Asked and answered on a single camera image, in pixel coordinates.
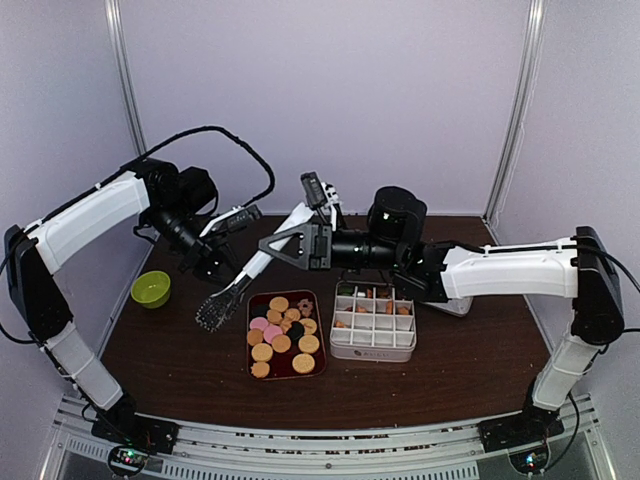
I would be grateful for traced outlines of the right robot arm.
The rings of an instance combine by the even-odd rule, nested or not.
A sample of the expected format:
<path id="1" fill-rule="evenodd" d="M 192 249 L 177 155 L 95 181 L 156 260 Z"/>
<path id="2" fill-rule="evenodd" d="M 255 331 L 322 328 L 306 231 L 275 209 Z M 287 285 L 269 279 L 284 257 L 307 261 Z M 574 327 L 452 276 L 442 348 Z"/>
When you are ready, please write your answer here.
<path id="1" fill-rule="evenodd" d="M 597 353 L 625 329 L 612 257 L 587 226 L 571 237 L 531 245 L 425 243 L 426 213 L 426 204 L 411 192 L 386 186 L 374 195 L 364 232 L 304 221 L 262 239 L 259 249 L 281 258 L 283 245 L 298 236 L 302 251 L 292 261 L 298 268 L 387 269 L 396 291 L 421 303 L 502 295 L 571 299 L 573 318 L 531 382 L 522 410 L 478 425 L 487 452 L 543 441 Z"/>

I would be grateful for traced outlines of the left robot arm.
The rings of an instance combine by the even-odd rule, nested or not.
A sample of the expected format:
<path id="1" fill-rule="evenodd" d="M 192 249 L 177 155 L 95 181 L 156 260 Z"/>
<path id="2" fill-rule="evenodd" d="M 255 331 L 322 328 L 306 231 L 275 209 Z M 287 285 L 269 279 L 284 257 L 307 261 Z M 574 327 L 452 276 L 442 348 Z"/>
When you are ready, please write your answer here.
<path id="1" fill-rule="evenodd" d="M 218 195 L 209 173 L 147 159 L 121 167 L 49 214 L 4 233 L 7 290 L 29 335 L 97 412 L 92 433 L 146 454 L 170 453 L 178 426 L 137 414 L 130 388 L 99 359 L 84 327 L 106 325 L 133 274 L 112 229 L 134 219 L 178 253 L 181 272 L 220 285 L 234 263 L 227 233 L 203 227 L 199 212 Z"/>

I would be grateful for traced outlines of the green round cookie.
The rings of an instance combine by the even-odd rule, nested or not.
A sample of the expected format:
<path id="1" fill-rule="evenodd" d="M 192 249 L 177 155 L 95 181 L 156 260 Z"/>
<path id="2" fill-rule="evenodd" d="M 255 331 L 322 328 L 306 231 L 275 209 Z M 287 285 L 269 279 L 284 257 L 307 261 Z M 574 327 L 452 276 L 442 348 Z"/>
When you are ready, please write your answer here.
<path id="1" fill-rule="evenodd" d="M 339 296 L 352 296 L 353 295 L 353 288 L 349 285 L 341 285 L 338 288 L 338 295 Z"/>

